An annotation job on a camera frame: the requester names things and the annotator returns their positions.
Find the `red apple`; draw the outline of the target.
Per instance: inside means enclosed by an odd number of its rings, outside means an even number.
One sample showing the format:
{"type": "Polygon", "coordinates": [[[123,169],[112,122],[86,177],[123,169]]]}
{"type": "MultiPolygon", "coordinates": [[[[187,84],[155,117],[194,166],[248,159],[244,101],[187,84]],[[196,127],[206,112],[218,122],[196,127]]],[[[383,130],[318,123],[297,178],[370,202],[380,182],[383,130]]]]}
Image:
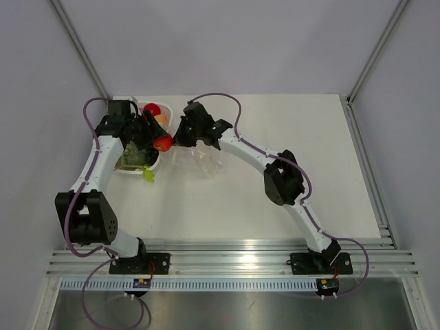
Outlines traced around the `red apple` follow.
{"type": "Polygon", "coordinates": [[[173,138],[170,135],[157,138],[153,142],[153,148],[159,152],[167,152],[173,146],[173,138]]]}

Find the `clear zip top bag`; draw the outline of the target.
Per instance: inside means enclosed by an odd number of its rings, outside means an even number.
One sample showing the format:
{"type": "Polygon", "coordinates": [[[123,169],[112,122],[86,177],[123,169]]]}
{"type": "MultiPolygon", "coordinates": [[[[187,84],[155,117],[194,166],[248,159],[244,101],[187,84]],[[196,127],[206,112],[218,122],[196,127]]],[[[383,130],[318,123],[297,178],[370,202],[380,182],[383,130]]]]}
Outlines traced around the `clear zip top bag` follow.
{"type": "Polygon", "coordinates": [[[223,170],[219,151],[204,144],[190,148],[176,146],[171,164],[178,171],[195,177],[214,177],[223,170]]]}

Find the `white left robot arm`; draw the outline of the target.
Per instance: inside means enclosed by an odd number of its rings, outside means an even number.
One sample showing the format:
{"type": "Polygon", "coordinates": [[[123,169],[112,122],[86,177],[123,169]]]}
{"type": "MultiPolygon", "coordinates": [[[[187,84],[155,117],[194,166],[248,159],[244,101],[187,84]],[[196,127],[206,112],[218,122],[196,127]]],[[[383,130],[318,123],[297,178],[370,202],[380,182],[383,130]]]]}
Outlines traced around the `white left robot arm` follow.
{"type": "Polygon", "coordinates": [[[105,193],[128,144],[166,152],[173,139],[149,110],[140,111],[132,100],[108,100],[107,113],[98,126],[86,123],[93,138],[90,155],[76,182],[55,198],[65,242],[79,258],[104,251],[114,263],[124,263],[134,274],[142,273],[149,264],[145,244],[119,229],[105,193]]]}

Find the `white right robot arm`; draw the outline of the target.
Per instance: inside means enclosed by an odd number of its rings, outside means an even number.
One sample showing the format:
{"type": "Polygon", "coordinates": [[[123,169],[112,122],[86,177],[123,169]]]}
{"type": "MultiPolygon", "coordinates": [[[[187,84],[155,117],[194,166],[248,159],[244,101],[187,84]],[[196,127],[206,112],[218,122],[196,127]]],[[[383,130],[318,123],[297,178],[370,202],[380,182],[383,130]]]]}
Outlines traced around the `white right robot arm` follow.
{"type": "Polygon", "coordinates": [[[306,270],[323,274],[336,266],[341,247],[323,230],[309,209],[311,182],[291,151],[275,153],[245,139],[235,126],[225,120],[215,121],[205,107],[194,100],[184,108],[173,140],[176,145],[185,147],[202,141],[254,167],[263,175],[268,199],[283,207],[304,235],[309,253],[305,258],[306,270]]]}

